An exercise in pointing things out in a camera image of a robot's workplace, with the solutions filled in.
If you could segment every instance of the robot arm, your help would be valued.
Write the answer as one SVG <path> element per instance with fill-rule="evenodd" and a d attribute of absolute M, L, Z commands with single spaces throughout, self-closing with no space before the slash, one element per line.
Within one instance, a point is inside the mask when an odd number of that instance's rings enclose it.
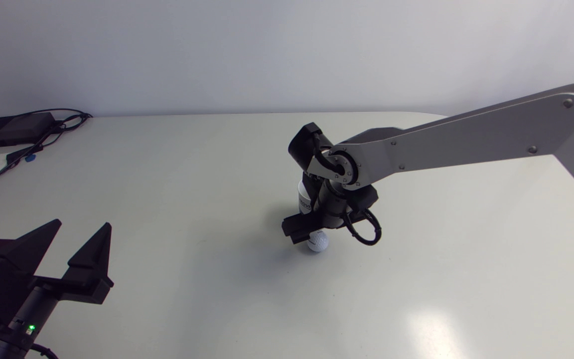
<path fill-rule="evenodd" d="M 555 155 L 574 177 L 574 84 L 407 130 L 370 129 L 337 145 L 311 123 L 289 153 L 303 169 L 312 211 L 285 218 L 285 235 L 299 243 L 314 230 L 346 226 L 373 245 L 380 225 L 368 209 L 378 199 L 371 184 L 394 173 Z M 362 219 L 374 224 L 373 241 L 353 230 Z"/>

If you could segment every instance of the power adapter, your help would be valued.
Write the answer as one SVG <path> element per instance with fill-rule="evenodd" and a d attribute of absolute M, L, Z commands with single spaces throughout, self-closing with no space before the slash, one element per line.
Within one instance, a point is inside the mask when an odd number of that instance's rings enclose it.
<path fill-rule="evenodd" d="M 0 147 L 35 144 L 55 125 L 50 112 L 0 117 Z"/>

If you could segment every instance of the white table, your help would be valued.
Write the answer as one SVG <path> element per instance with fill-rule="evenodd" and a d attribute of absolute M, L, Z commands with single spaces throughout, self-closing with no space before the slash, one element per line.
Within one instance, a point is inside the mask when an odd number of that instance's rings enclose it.
<path fill-rule="evenodd" d="M 302 125 L 339 142 L 437 118 L 96 118 L 66 134 L 0 178 L 0 238 L 60 218 L 37 274 L 61 277 L 110 222 L 116 285 L 103 305 L 59 304 L 37 343 L 62 359 L 574 358 L 574 179 L 554 157 L 377 182 L 375 247 L 329 230 L 312 255 L 283 236 Z"/>

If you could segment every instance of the black cylinder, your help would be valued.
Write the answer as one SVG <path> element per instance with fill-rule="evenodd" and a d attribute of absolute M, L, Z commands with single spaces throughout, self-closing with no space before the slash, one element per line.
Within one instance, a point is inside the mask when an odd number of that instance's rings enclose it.
<path fill-rule="evenodd" d="M 59 303 L 46 289 L 35 287 L 6 330 L 0 330 L 0 359 L 22 359 Z"/>
<path fill-rule="evenodd" d="M 343 225 L 342 216 L 347 211 L 347 198 L 345 190 L 338 182 L 325 180 L 314 205 L 314 212 L 322 218 L 325 228 L 338 228 Z"/>

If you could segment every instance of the cable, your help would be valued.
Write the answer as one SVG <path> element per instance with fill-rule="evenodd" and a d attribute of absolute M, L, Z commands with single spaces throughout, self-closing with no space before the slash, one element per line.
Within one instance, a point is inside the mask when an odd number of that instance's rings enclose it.
<path fill-rule="evenodd" d="M 37 141 L 34 145 L 30 146 L 26 152 L 23 152 L 21 155 L 19 155 L 19 157 L 17 157 L 13 161 L 10 161 L 6 167 L 4 167 L 2 170 L 0 170 L 0 176 L 3 175 L 4 173 L 6 173 L 7 171 L 11 170 L 12 168 L 14 168 L 14 166 L 16 166 L 19 163 L 19 161 L 21 161 L 21 159 L 23 159 L 23 157 L 26 157 L 26 156 L 31 155 L 32 153 L 36 152 L 36 149 L 39 147 L 41 147 L 41 148 L 45 147 L 43 145 L 43 142 L 46 141 L 46 139 L 49 136 L 51 136 L 53 134 L 59 134 L 52 142 L 47 144 L 48 146 L 54 144 L 59 139 L 59 137 L 61 137 L 61 135 L 64 132 L 76 130 L 78 127 L 83 125 L 89 118 L 93 117 L 91 114 L 88 114 L 86 112 L 75 110 L 75 109 L 67 109 L 67 108 L 43 109 L 43 110 L 31 111 L 31 112 L 26 112 L 23 114 L 14 115 L 13 117 L 27 116 L 27 115 L 36 114 L 39 112 L 50 112 L 50 111 L 73 111 L 73 112 L 77 112 L 77 114 L 66 118 L 66 120 L 57 121 L 56 126 L 52 127 L 52 129 L 48 130 L 46 132 L 46 134 L 43 137 L 41 137 L 41 139 L 39 139 L 39 141 Z M 67 127 L 65 125 L 65 123 L 72 121 L 72 120 L 75 120 L 77 118 L 80 118 L 80 121 L 76 125 L 73 125 L 70 127 Z"/>
<path fill-rule="evenodd" d="M 35 345 L 33 344 L 30 347 L 30 350 L 34 350 L 35 352 L 39 352 L 39 354 L 43 357 L 46 356 L 48 359 L 59 359 L 57 354 L 53 353 L 52 350 L 46 348 L 45 346 Z"/>
<path fill-rule="evenodd" d="M 7 164 L 6 167 L 2 168 L 2 170 L 0 170 L 0 176 L 3 175 L 4 173 L 6 173 L 8 170 L 10 170 L 11 168 L 14 168 L 14 166 L 16 166 L 18 164 L 19 161 L 21 161 L 21 159 L 23 159 L 23 157 L 26 157 L 28 155 L 30 155 L 31 153 L 34 152 L 34 150 L 41 145 L 41 143 L 43 143 L 43 141 L 46 140 L 46 138 L 48 138 L 48 136 L 52 135 L 53 131 L 55 129 L 57 129 L 59 126 L 61 126 L 61 124 L 59 124 L 56 127 L 53 127 L 52 129 L 50 129 L 43 137 L 41 137 L 41 139 L 39 139 L 39 141 L 37 141 L 36 144 L 34 144 L 33 146 L 30 146 L 28 148 L 28 150 L 24 153 L 22 153 L 22 155 L 20 155 L 18 158 L 14 159 L 14 161 L 11 161 L 9 164 Z"/>
<path fill-rule="evenodd" d="M 46 147 L 48 147 L 48 146 L 54 144 L 54 143 L 59 139 L 59 137 L 61 137 L 61 135 L 62 135 L 62 134 L 65 134 L 65 133 L 66 133 L 65 131 L 59 133 L 59 135 L 57 135 L 57 137 L 56 137 L 54 140 L 50 141 L 49 143 L 46 143 L 45 145 L 43 145 L 43 147 L 46 148 Z"/>
<path fill-rule="evenodd" d="M 371 211 L 369 211 L 369 209 L 363 210 L 362 214 L 364 214 L 365 218 L 373 225 L 373 230 L 374 232 L 376 232 L 376 238 L 374 238 L 373 240 L 368 241 L 362 238 L 360 234 L 358 234 L 358 231 L 353 227 L 353 223 L 351 223 L 351 218 L 349 218 L 348 213 L 345 213 L 343 216 L 344 225 L 346 225 L 347 229 L 349 229 L 349 232 L 351 232 L 351 236 L 358 239 L 360 243 L 364 245 L 374 245 L 378 243 L 378 241 L 380 241 L 380 238 L 382 237 L 382 227 L 380 227 L 378 219 L 376 218 L 376 216 L 374 216 L 373 213 L 371 213 Z"/>

